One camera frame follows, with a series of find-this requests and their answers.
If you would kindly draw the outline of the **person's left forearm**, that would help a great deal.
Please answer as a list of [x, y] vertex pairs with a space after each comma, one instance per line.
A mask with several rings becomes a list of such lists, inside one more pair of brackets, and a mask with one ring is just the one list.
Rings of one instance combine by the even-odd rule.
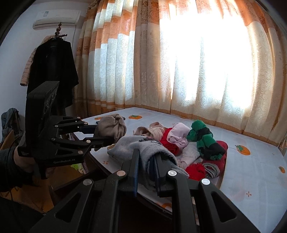
[[27, 169], [17, 166], [13, 158], [15, 148], [1, 150], [1, 192], [34, 185], [36, 163]]

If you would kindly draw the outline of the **person's left hand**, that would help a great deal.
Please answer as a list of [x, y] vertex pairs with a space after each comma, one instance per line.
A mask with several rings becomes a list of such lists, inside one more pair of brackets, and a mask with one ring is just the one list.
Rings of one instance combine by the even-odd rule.
[[32, 165], [35, 164], [35, 160], [33, 158], [19, 156], [18, 146], [14, 150], [13, 158], [15, 164], [24, 169], [30, 168]]

